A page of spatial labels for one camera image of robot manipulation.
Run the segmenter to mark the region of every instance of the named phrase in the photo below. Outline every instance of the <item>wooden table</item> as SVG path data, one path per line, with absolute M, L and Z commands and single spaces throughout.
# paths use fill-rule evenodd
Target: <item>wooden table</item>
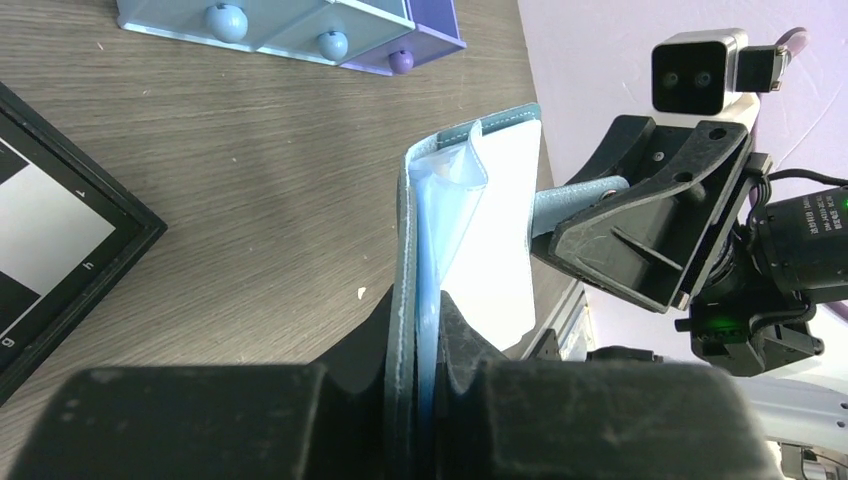
M 385 78 L 125 32 L 114 0 L 3 2 L 0 80 L 170 230 L 0 409 L 0 474 L 77 369 L 309 361 L 365 318 L 406 148 L 535 101 L 516 2 L 457 9 L 467 51 Z M 543 318 L 562 277 L 534 268 Z

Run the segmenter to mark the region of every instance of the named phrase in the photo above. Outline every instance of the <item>black connector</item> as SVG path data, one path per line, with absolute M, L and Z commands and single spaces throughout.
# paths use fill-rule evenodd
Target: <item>black connector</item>
M 791 55 L 782 45 L 747 47 L 739 51 L 736 91 L 766 93 L 780 88 L 780 76 Z

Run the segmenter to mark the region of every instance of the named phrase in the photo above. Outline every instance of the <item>purple drawer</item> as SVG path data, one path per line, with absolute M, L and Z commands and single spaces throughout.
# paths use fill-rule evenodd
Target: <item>purple drawer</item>
M 453 0 L 407 0 L 415 30 L 342 64 L 381 75 L 406 73 L 465 48 L 459 38 Z

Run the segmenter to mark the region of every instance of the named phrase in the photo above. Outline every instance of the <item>drawer knob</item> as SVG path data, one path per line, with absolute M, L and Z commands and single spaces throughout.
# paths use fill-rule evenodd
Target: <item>drawer knob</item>
M 321 56 L 331 62 L 338 62 L 347 55 L 347 35 L 342 32 L 327 32 L 318 36 L 318 50 Z
M 206 26 L 224 43 L 236 43 L 247 35 L 247 15 L 234 5 L 213 5 L 206 9 Z
M 415 59 L 409 50 L 400 50 L 389 55 L 389 67 L 397 75 L 409 73 L 415 66 Z

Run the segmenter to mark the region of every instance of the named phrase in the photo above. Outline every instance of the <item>black frame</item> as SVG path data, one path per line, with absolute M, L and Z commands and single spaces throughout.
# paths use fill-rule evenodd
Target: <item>black frame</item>
M 3 83 L 0 83 L 0 115 L 15 123 L 64 166 L 70 168 L 80 179 L 141 226 L 136 235 L 88 283 L 82 293 L 71 300 L 34 340 L 26 344 L 24 350 L 0 371 L 2 405 L 165 233 L 168 226 Z

